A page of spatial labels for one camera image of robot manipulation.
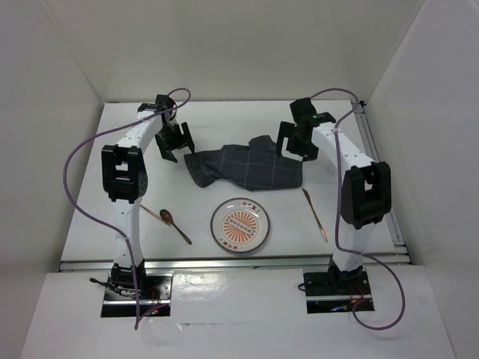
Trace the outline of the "dark grey checked cloth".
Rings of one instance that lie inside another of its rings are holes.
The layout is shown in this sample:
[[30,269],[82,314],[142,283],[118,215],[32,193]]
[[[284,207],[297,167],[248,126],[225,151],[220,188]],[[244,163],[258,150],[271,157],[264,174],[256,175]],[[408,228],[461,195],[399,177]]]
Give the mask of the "dark grey checked cloth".
[[195,184],[201,188],[223,180],[248,191],[279,191],[302,186],[302,162],[278,156],[276,143],[268,135],[247,145],[226,144],[184,156]]

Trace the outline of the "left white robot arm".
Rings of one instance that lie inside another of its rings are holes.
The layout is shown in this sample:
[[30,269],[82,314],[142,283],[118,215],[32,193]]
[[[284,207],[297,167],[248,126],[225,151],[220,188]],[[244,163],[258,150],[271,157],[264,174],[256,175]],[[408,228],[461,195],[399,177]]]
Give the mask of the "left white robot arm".
[[114,210],[117,249],[111,271],[112,286],[130,298],[140,298],[147,291],[144,255],[139,238],[139,214],[148,187],[144,153],[152,141],[160,155],[177,162],[173,152],[195,144],[187,123],[176,120],[179,105],[171,94],[158,94],[155,102],[142,103],[134,125],[116,144],[105,145],[101,152],[103,189]]

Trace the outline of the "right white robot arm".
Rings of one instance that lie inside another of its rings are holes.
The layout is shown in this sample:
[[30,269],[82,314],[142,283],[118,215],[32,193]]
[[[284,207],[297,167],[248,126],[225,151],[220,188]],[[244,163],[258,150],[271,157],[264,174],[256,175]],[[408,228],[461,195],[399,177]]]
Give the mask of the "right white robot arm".
[[290,110],[293,120],[281,122],[276,153],[286,150],[307,162],[323,152],[337,168],[336,249],[323,282],[342,293],[359,280],[370,238],[391,211],[391,169],[360,151],[330,113],[317,112],[310,98],[293,101]]

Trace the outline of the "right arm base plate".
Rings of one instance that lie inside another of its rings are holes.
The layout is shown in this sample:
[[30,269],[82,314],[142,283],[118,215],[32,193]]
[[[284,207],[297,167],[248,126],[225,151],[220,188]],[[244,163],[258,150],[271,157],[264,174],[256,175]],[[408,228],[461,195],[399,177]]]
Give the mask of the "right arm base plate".
[[375,311],[366,271],[352,280],[338,283],[327,272],[304,272],[297,286],[305,294],[308,314],[348,313],[357,304],[357,312]]

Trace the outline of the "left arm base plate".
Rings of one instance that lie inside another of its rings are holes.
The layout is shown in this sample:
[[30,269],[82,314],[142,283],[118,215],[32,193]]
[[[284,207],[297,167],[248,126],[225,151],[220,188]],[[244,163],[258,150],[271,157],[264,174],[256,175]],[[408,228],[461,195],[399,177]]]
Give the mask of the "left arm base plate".
[[[135,317],[135,290],[122,286],[114,286],[112,279],[97,280],[90,278],[104,288],[102,318]],[[143,317],[166,317],[171,315],[172,274],[147,276],[144,288],[139,290],[139,314]]]

